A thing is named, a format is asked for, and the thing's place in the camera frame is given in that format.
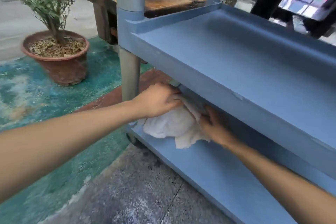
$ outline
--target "white cloth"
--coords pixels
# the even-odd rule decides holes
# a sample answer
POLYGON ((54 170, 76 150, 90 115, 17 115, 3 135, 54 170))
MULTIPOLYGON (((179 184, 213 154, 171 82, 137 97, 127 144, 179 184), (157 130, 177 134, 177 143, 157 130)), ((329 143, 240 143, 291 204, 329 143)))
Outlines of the white cloth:
POLYGON ((143 131, 156 138, 175 137, 177 149, 188 148, 200 139, 207 139, 202 133, 198 121, 204 109, 201 105, 187 101, 183 97, 184 106, 171 110, 164 115, 138 121, 143 124, 143 131))

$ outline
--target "brown flower pot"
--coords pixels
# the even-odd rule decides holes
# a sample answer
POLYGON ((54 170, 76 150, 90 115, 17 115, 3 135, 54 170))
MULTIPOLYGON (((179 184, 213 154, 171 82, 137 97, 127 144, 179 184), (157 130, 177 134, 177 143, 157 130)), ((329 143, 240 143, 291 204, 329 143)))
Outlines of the brown flower pot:
MULTIPOLYGON (((81 35, 67 30, 64 31, 64 34, 73 38, 85 39, 81 35)), ((47 58, 29 51, 31 43, 50 36, 51 33, 49 31, 30 35, 24 39, 21 50, 27 56, 35 59, 43 67, 48 76, 59 85, 68 86, 80 83, 86 76, 86 53, 90 45, 89 42, 85 39, 85 49, 69 57, 47 58)))

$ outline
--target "hand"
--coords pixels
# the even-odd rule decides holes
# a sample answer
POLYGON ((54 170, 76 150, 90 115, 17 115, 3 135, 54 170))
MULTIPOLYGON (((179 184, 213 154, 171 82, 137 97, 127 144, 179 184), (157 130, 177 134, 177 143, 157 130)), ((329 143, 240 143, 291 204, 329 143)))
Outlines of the hand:
POLYGON ((238 139, 222 125, 217 111, 210 106, 205 106, 205 108, 209 117, 202 115, 199 120, 203 132, 224 148, 229 148, 230 145, 238 143, 238 139))
POLYGON ((174 98, 175 94, 181 91, 165 83, 157 83, 139 94, 132 102, 139 108, 140 116, 143 118, 156 117, 169 112, 170 110, 183 106, 181 99, 174 98))

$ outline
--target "person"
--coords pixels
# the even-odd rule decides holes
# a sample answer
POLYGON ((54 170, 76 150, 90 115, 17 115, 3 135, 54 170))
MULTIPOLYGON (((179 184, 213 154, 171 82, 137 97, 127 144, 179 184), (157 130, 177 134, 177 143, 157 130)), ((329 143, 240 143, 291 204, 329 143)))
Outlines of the person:
MULTIPOLYGON (((0 203, 131 121, 182 106, 179 90, 158 83, 131 101, 68 114, 0 134, 0 203)), ((216 111, 199 123, 217 144, 235 154, 299 224, 335 224, 336 198, 251 149, 221 125, 216 111)))

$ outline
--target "caster wheel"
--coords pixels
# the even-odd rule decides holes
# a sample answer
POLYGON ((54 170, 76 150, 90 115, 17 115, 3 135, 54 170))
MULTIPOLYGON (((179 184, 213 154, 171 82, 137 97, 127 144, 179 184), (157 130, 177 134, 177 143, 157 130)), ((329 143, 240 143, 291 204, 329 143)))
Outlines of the caster wheel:
POLYGON ((131 144, 133 144, 134 146, 136 146, 140 149, 146 148, 146 146, 142 142, 140 142, 135 136, 126 133, 126 137, 127 137, 128 141, 131 144))

